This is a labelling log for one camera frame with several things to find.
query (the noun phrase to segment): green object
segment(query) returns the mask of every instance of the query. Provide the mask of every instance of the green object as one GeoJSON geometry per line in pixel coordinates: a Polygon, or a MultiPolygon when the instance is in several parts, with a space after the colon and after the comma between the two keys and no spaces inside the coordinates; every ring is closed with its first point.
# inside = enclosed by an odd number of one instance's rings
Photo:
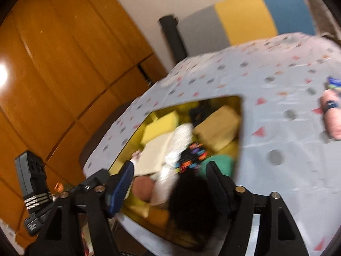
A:
{"type": "Polygon", "coordinates": [[[228,155],[215,155],[207,158],[201,163],[199,175],[202,178],[206,179],[206,166],[210,161],[215,162],[223,175],[232,175],[233,159],[228,155]]]}

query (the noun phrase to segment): screw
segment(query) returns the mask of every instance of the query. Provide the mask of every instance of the screw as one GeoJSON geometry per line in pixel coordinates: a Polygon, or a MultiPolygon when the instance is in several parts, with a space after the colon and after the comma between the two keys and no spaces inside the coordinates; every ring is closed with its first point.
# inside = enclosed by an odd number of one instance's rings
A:
{"type": "Polygon", "coordinates": [[[60,194],[60,198],[66,198],[69,196],[69,193],[67,191],[63,191],[61,194],[60,194]]]}
{"type": "Polygon", "coordinates": [[[105,190],[104,186],[97,186],[97,187],[95,187],[95,192],[102,192],[104,190],[105,190]]]}
{"type": "Polygon", "coordinates": [[[275,191],[271,193],[271,196],[275,199],[279,199],[281,197],[280,194],[278,192],[275,192],[275,191]]]}
{"type": "Polygon", "coordinates": [[[243,193],[243,192],[245,192],[245,188],[242,186],[236,186],[236,192],[243,193]]]}

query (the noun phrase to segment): brown ball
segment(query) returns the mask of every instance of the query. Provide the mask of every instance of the brown ball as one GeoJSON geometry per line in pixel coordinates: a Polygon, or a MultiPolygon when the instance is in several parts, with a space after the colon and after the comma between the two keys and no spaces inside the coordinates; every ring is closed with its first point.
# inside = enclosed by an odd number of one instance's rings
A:
{"type": "Polygon", "coordinates": [[[138,176],[134,179],[131,191],[134,196],[144,202],[149,202],[154,187],[154,181],[147,176],[138,176]]]}

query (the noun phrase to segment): pink triangle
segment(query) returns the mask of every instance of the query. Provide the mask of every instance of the pink triangle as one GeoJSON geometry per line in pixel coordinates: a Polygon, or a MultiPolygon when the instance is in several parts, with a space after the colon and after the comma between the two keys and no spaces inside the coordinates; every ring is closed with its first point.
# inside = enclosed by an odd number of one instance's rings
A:
{"type": "Polygon", "coordinates": [[[321,242],[317,245],[317,247],[314,248],[314,251],[322,251],[323,246],[324,246],[324,241],[325,241],[325,238],[323,238],[321,242]]]}
{"type": "Polygon", "coordinates": [[[256,106],[258,105],[262,105],[264,103],[266,103],[267,101],[265,100],[265,98],[261,97],[261,98],[258,98],[257,99],[257,103],[256,103],[256,106]]]}
{"type": "Polygon", "coordinates": [[[317,115],[323,114],[323,111],[322,111],[321,108],[313,109],[312,112],[315,113],[315,114],[317,114],[317,115]]]}
{"type": "Polygon", "coordinates": [[[260,127],[256,132],[252,134],[253,136],[257,137],[264,137],[265,136],[265,131],[264,131],[264,126],[260,127]]]}

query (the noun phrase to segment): wooden cabinet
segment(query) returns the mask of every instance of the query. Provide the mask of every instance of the wooden cabinet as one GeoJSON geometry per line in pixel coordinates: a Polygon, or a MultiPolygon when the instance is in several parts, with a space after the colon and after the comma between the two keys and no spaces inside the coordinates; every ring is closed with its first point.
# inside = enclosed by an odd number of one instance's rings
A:
{"type": "Polygon", "coordinates": [[[47,184],[77,185],[104,120],[166,72],[117,0],[18,0],[0,26],[0,218],[26,247],[14,159],[39,155],[47,184]]]}

